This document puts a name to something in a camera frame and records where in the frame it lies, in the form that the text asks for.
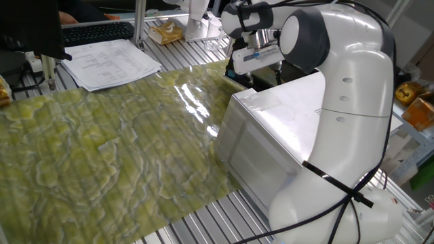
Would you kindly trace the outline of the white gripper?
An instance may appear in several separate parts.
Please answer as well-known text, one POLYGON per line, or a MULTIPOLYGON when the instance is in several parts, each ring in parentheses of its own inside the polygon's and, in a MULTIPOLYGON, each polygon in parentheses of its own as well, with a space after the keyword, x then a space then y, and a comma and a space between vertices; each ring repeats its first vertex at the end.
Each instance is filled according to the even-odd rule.
POLYGON ((262 49, 254 49, 245 47, 233 52, 233 66, 238 75, 246 75, 249 79, 249 86, 253 87, 254 78, 251 75, 252 71, 264 68, 266 66, 275 64, 275 78, 278 85, 282 84, 281 81, 281 67, 284 57, 278 45, 271 45, 262 49))

